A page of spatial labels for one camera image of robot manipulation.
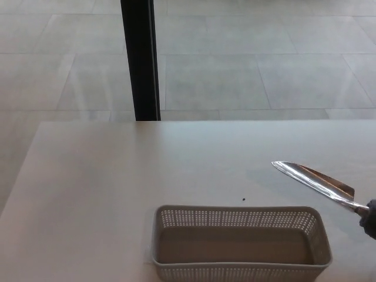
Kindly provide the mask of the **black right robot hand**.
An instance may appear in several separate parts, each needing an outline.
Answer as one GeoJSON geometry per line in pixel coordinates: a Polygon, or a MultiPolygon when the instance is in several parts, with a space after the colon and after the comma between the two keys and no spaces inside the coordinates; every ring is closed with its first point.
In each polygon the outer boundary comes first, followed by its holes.
{"type": "Polygon", "coordinates": [[[360,226],[364,229],[365,234],[369,235],[372,239],[376,239],[376,211],[375,211],[375,199],[372,199],[367,206],[369,212],[367,215],[360,219],[360,226]]]}

